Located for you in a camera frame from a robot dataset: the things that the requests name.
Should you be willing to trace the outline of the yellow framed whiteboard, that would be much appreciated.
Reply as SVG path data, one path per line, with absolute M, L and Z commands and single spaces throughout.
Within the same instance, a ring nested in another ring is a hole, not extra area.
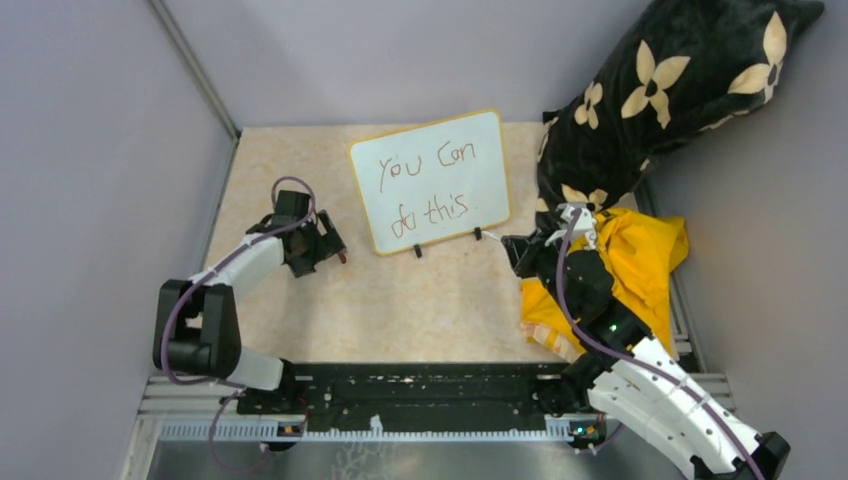
M 501 116 L 493 109 L 362 139 L 348 157 L 379 255 L 511 216 Z

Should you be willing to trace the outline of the white marker pen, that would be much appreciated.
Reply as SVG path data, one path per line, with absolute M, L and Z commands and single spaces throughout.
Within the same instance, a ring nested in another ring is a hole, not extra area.
M 489 230 L 481 230 L 481 234 L 483 236 L 487 237 L 487 238 L 491 238 L 491 239 L 496 240 L 496 241 L 501 241 L 502 238 L 503 238 L 503 235 L 498 234 L 496 232 L 489 231 Z

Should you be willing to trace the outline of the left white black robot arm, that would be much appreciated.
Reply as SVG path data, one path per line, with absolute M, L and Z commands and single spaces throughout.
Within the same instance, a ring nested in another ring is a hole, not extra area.
M 217 264 L 162 285 L 155 366 L 177 385 L 217 382 L 261 390 L 261 401 L 273 412 L 292 411 L 300 399 L 298 384 L 284 377 L 285 360 L 244 346 L 237 304 L 282 267 L 299 278 L 315 272 L 318 263 L 345 254 L 346 245 L 324 210 L 299 220 L 266 215 Z

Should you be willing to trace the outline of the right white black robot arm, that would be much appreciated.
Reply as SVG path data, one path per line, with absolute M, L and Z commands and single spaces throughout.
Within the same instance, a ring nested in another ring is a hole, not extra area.
M 540 281 L 584 353 L 555 386 L 557 412 L 595 410 L 654 447 L 687 479 L 776 479 L 791 447 L 717 402 L 612 293 L 601 255 L 541 232 L 500 239 L 515 275 Z

